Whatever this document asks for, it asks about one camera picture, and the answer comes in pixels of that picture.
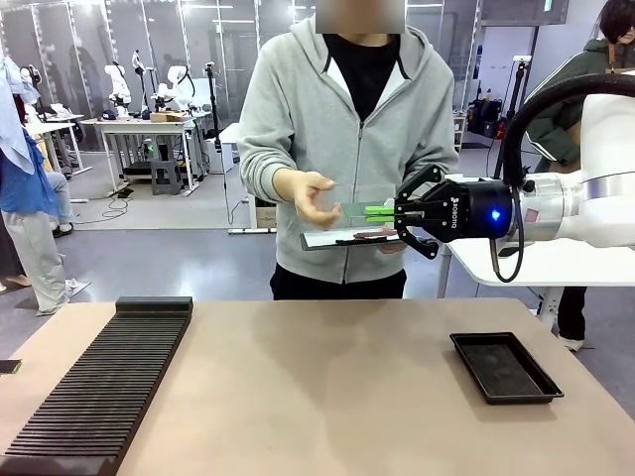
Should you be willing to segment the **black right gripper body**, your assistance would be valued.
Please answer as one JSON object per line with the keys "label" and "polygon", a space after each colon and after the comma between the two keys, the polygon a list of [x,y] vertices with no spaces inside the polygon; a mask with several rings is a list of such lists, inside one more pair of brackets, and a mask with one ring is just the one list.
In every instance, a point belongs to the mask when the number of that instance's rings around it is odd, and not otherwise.
{"label": "black right gripper body", "polygon": [[424,232],[442,243],[459,239],[500,239],[513,228],[517,200],[501,180],[456,182],[442,179],[413,192],[421,197]]}

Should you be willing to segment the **person's right hand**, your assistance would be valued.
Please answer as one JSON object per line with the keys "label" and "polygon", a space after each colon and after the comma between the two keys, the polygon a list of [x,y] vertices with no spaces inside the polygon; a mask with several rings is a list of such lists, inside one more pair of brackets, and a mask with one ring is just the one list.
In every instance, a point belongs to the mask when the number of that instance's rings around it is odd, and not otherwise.
{"label": "person's right hand", "polygon": [[333,180],[317,172],[278,169],[273,175],[273,187],[284,201],[294,205],[297,215],[313,227],[329,229],[340,216],[339,204],[331,209],[316,205],[318,195],[334,187]]}

